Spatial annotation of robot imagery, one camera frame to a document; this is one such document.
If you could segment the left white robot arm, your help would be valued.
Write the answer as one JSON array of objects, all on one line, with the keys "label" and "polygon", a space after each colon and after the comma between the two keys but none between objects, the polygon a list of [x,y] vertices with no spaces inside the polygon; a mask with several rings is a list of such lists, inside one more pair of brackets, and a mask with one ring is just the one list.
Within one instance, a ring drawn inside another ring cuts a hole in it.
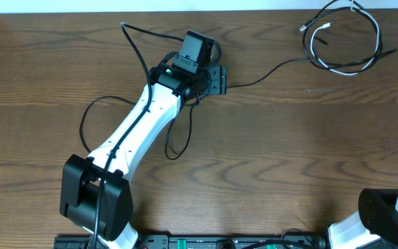
[{"label": "left white robot arm", "polygon": [[215,39],[188,31],[179,52],[145,69],[142,95],[113,134],[86,158],[72,155],[66,161],[59,211],[92,232],[87,248],[134,247],[130,184],[137,166],[186,102],[226,93],[226,68],[217,65],[221,55]]}]

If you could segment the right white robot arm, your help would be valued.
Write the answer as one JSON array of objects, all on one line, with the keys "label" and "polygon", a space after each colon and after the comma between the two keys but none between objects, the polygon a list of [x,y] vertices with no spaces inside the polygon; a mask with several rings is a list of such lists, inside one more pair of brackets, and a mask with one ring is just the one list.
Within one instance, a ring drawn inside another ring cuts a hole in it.
[{"label": "right white robot arm", "polygon": [[398,248],[398,189],[361,191],[358,210],[328,227],[326,248]]}]

